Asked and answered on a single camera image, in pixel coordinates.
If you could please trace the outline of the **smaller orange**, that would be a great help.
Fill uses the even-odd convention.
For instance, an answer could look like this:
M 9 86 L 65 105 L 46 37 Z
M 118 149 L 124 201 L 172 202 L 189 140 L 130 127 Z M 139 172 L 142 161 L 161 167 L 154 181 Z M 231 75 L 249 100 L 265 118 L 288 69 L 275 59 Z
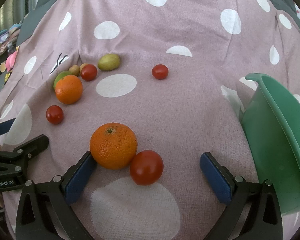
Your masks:
M 66 105 L 76 103 L 81 98 L 82 93 L 82 82 L 74 75 L 67 75 L 61 78 L 55 86 L 56 98 Z

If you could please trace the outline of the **large orange with stem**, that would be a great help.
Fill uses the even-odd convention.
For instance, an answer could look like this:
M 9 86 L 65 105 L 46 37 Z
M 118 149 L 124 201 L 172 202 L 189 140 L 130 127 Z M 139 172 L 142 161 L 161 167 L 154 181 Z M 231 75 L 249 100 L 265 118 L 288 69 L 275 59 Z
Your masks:
M 138 141 L 128 126 L 111 122 L 93 133 L 89 146 L 99 165 L 109 170 L 120 170 L 128 166 L 136 155 Z

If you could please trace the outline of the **tan longan fruit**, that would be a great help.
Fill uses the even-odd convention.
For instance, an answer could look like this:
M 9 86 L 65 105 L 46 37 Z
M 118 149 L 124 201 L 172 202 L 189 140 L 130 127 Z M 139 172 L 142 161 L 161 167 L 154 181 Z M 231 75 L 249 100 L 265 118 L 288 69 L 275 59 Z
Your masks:
M 84 68 L 86 65 L 88 65 L 88 63 L 84 63 L 84 64 L 82 64 L 82 65 L 79 67 L 79 73 L 80 73 L 80 74 L 81 74 L 83 68 Z
M 68 71 L 71 73 L 71 75 L 79 76 L 80 75 L 80 68 L 78 65 L 71 66 Z

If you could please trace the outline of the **large red tomato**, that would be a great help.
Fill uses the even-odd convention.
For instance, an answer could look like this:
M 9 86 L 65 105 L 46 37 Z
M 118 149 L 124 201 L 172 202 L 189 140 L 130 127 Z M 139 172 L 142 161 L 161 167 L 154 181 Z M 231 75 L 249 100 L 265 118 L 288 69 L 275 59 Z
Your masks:
M 129 168 L 134 183 L 141 186 L 152 185 L 159 180 L 164 170 L 161 156 L 154 151 L 139 152 L 132 160 Z

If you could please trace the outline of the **yellow green mango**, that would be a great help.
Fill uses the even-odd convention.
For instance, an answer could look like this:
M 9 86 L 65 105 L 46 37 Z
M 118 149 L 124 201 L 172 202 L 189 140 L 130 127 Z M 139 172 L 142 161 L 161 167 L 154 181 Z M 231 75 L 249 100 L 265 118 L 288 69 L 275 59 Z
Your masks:
M 102 71 L 115 70 L 120 66 L 120 57 L 116 54 L 107 54 L 101 57 L 97 66 Z

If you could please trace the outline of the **lone small red tomato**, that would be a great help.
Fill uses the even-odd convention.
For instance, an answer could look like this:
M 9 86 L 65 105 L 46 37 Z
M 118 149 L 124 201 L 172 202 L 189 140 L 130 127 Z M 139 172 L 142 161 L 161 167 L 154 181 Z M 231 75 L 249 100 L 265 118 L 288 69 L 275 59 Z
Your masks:
M 163 64 L 157 64 L 152 68 L 152 75 L 158 80 L 166 79 L 166 77 L 168 77 L 168 73 L 168 68 Z

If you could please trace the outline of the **pile of plush toys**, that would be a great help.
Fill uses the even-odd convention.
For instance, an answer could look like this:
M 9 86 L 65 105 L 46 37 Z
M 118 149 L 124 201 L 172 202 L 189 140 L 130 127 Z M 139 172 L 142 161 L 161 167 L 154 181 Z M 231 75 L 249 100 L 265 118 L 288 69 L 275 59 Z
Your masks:
M 8 57 L 8 45 L 11 43 L 15 46 L 17 38 L 19 36 L 21 24 L 14 24 L 10 29 L 4 29 L 0 31 L 0 64 Z

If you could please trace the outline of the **green plastic bowl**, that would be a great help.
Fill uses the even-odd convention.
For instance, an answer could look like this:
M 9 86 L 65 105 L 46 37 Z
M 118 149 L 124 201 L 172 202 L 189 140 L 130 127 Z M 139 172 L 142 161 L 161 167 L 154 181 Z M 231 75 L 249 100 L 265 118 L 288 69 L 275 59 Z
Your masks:
M 272 181 L 283 215 L 300 211 L 300 102 L 277 80 L 261 73 L 241 125 L 258 179 Z

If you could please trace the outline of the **pink polka dot blanket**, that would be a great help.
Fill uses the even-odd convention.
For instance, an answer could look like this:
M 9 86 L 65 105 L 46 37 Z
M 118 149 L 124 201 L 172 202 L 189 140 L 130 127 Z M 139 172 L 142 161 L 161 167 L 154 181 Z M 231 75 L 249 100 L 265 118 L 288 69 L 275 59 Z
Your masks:
M 300 19 L 293 0 L 271 0 Z M 73 210 L 93 239 L 203 239 L 221 215 L 221 204 L 199 167 L 203 152 L 211 152 L 232 173 L 257 181 L 257 172 L 240 118 L 247 103 L 183 105 L 83 106 L 57 102 L 42 107 L 23 105 L 0 122 L 13 119 L 11 130 L 0 136 L 6 151 L 40 134 L 47 135 L 47 150 L 29 164 L 35 183 L 63 174 L 89 149 L 100 126 L 117 122 L 132 129 L 138 149 L 160 154 L 164 171 L 158 182 L 138 186 L 129 170 L 97 167 Z M 63 121 L 46 119 L 52 106 L 61 107 Z

